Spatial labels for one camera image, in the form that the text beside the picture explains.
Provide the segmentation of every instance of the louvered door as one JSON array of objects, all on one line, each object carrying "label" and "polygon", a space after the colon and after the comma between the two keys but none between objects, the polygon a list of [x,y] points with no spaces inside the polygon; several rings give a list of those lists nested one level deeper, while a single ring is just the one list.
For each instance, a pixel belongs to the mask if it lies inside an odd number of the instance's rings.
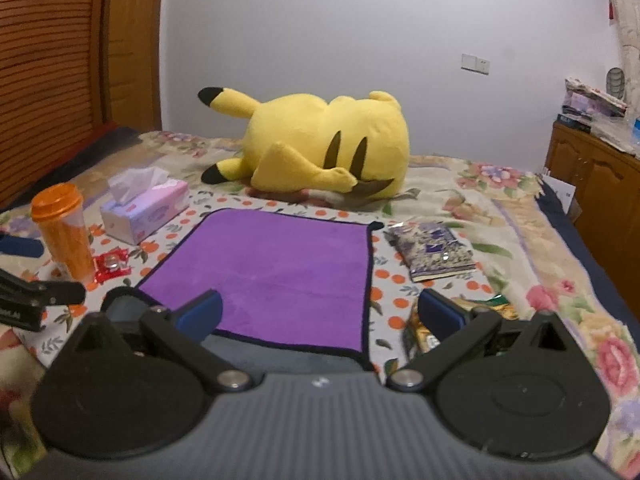
[{"label": "louvered door", "polygon": [[103,123],[102,0],[0,0],[0,206]]}]

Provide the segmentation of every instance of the plush toy body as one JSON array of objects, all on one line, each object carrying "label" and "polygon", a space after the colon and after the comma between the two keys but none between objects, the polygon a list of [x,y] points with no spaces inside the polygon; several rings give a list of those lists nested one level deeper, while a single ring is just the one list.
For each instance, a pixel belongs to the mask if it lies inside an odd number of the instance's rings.
[{"label": "plush toy body", "polygon": [[206,184],[251,178],[262,191],[321,189],[372,198],[402,186],[409,136],[400,105],[386,92],[330,103],[293,94],[260,103],[231,89],[203,88],[198,97],[214,110],[248,118],[242,158],[229,158],[202,174]]}]

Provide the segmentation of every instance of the bed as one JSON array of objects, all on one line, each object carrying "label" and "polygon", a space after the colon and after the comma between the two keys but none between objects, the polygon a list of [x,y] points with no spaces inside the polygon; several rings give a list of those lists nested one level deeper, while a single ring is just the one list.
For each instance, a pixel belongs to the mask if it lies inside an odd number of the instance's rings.
[{"label": "bed", "polygon": [[[449,297],[462,295],[478,300],[502,293],[525,319],[542,308],[557,310],[612,399],[610,424],[596,454],[624,478],[634,478],[640,472],[640,415],[636,415],[640,413],[640,358],[634,344],[640,336],[640,324],[591,258],[559,201],[548,188],[541,187],[537,176],[444,156],[412,156],[404,191],[391,200],[374,203],[344,202],[342,197],[327,192],[304,190],[267,196],[242,183],[200,183],[204,169],[240,149],[238,140],[203,139],[173,132],[137,136],[121,129],[105,144],[79,153],[39,185],[71,179],[79,186],[85,197],[84,214],[92,248],[100,253],[113,246],[99,213],[100,204],[109,198],[109,176],[133,166],[159,166],[188,182],[190,208],[133,249],[132,284],[167,256],[207,203],[219,202],[222,206],[229,200],[236,207],[258,205],[281,212],[288,208],[283,212],[311,217],[331,214],[337,221],[360,216],[386,225],[415,216],[443,221],[473,247],[478,270],[417,286],[408,279],[397,254],[385,253],[382,246],[374,254],[369,349],[380,377],[406,361],[401,332],[422,286],[432,286]],[[15,235],[39,237],[28,208],[28,199],[37,189],[0,214],[1,228]],[[39,260],[0,255],[0,266],[32,280],[38,278],[38,272],[44,272],[41,268],[49,269],[48,259],[47,254]],[[40,334],[2,330],[0,409],[22,428],[3,443],[14,474],[27,470],[44,452],[28,415],[28,399],[44,371],[42,364],[52,361],[82,316],[99,307],[106,290],[91,288],[84,305],[50,309],[44,320],[47,328]]]}]

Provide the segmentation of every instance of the purple cloth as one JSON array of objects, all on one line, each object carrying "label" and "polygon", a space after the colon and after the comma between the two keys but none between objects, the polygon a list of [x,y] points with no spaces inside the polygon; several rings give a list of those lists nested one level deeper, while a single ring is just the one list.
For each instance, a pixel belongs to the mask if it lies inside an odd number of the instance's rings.
[{"label": "purple cloth", "polygon": [[212,288],[224,305],[220,330],[363,352],[370,260],[367,225],[224,209],[195,227],[140,289],[175,310]]}]

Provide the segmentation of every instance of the black ear tip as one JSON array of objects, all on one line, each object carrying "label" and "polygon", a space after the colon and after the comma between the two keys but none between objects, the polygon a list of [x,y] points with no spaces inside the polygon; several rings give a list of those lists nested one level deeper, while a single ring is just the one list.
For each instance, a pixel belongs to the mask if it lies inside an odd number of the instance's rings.
[{"label": "black ear tip", "polygon": [[221,184],[222,182],[228,182],[228,180],[220,173],[218,165],[214,164],[210,168],[207,168],[200,177],[203,184]]},{"label": "black ear tip", "polygon": [[207,106],[209,106],[213,99],[222,94],[224,88],[219,88],[217,86],[207,86],[198,92],[198,98]]}]

